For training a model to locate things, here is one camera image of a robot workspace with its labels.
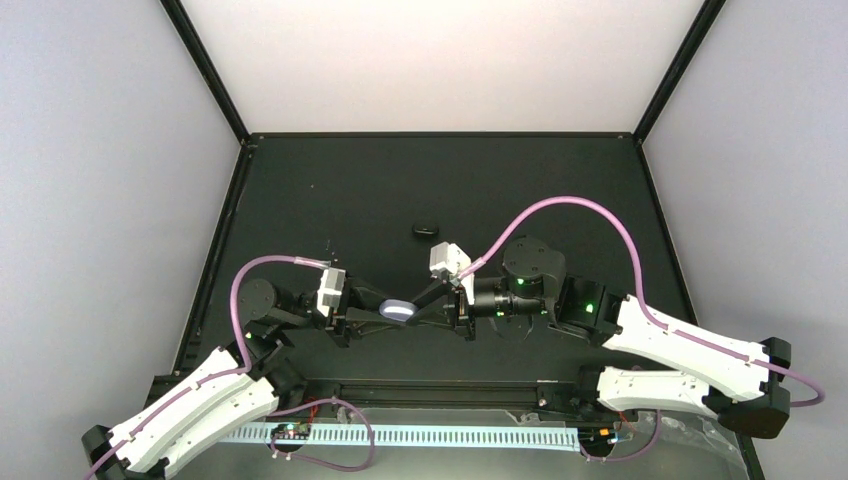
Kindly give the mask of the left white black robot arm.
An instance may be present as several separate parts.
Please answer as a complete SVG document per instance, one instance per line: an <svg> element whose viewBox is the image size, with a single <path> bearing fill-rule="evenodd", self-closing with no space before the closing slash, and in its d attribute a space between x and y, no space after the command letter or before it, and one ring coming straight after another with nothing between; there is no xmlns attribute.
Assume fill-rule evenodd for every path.
<svg viewBox="0 0 848 480"><path fill-rule="evenodd" d="M308 382L290 363L295 329L326 328L343 343L368 327L401 328L417 308L390 299L344 271L325 272L319 290L299 296L265 279L241 285L232 299L236 339L217 347L191 373L141 412L82 438L88 479L171 479L200 453L257 420L294 417L278 428L302 437L315 415L339 401L307 394Z"/></svg>

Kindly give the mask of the lilac earbud charging case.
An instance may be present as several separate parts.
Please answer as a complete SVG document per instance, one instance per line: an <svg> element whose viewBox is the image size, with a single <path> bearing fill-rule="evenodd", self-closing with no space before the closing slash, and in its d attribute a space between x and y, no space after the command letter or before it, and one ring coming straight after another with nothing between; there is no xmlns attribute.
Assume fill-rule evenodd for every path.
<svg viewBox="0 0 848 480"><path fill-rule="evenodd" d="M382 317L402 324L410 320L418 310L414 303L398 299L387 299L379 306L379 314Z"/></svg>

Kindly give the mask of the black earbud holder insert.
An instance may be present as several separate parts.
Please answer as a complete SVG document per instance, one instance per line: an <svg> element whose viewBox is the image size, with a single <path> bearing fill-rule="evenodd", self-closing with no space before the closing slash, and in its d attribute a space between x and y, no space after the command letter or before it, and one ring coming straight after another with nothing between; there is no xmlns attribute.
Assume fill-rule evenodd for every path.
<svg viewBox="0 0 848 480"><path fill-rule="evenodd" d="M440 228L434 223L418 222L412 225L412 234L417 239L436 238L440 233Z"/></svg>

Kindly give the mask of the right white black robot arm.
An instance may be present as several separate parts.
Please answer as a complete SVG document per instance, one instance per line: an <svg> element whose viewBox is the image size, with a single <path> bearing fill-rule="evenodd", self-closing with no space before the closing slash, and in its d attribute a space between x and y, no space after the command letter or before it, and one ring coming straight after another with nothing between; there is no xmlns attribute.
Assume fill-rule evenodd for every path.
<svg viewBox="0 0 848 480"><path fill-rule="evenodd" d="M663 365L663 370L617 367L583 371L569 392L572 410L593 419L603 411L664 410L702 415L733 432L774 439L790 417L790 394L782 386L792 347L779 337L736 340L656 310L643 310L633 295L571 276L562 253L522 236L509 242L501 276L456 280L468 256L443 242L430 252L435 278L400 317L403 326L428 325L468 339L475 322L541 318L550 329L589 345Z"/></svg>

